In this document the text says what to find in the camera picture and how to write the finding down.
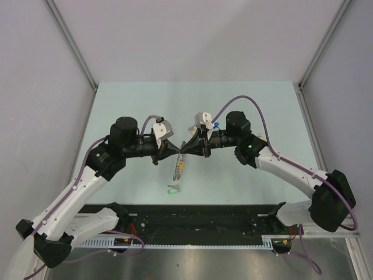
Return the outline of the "key with green tag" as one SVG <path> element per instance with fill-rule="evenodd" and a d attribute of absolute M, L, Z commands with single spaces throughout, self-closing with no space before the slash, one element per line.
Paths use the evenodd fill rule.
<path fill-rule="evenodd" d="M 168 187 L 167 194 L 169 195 L 173 195 L 173 194 L 181 192 L 181 187 L 179 184 L 168 185 L 167 187 Z"/>

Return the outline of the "round metal keyring disc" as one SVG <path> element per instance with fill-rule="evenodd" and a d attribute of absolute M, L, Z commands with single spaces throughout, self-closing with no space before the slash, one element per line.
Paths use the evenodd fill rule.
<path fill-rule="evenodd" d="M 185 169 L 185 166 L 186 166 L 186 157 L 187 155 L 186 154 L 183 154 L 183 153 L 179 153 L 178 156 L 177 156 L 177 162 L 175 164 L 175 169 L 174 169 L 174 172 L 173 172 L 173 180 L 174 181 L 177 181 L 181 178 L 182 174 L 183 174 L 183 171 Z"/>

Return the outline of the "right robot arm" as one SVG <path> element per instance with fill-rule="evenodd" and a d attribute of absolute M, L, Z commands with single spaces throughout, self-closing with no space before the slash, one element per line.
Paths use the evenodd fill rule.
<path fill-rule="evenodd" d="M 268 172 L 291 184 L 308 200 L 280 203 L 271 213 L 269 228 L 275 234 L 290 226 L 315 223 L 323 230 L 335 232 L 356 205 L 356 200 L 344 173 L 334 170 L 314 170 L 270 149 L 267 141 L 254 135 L 251 123 L 242 111 L 232 111 L 226 117 L 226 129 L 215 131 L 211 115 L 195 116 L 196 132 L 181 148 L 182 154 L 208 158 L 212 149 L 234 147 L 242 165 Z"/>

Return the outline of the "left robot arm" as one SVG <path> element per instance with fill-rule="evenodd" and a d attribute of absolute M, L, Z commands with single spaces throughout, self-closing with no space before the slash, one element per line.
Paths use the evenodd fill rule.
<path fill-rule="evenodd" d="M 173 135 L 171 124 L 159 116 L 155 120 L 151 132 L 145 134 L 134 118 L 118 118 L 110 133 L 90 146 L 78 175 L 51 205 L 33 220 L 22 219 L 16 225 L 23 239 L 33 240 L 33 251 L 44 266 L 57 267 L 77 245 L 100 233 L 127 230 L 129 212 L 116 202 L 80 223 L 73 219 L 89 198 L 126 166 L 127 159 L 150 156 L 157 164 L 178 153 L 168 140 Z"/>

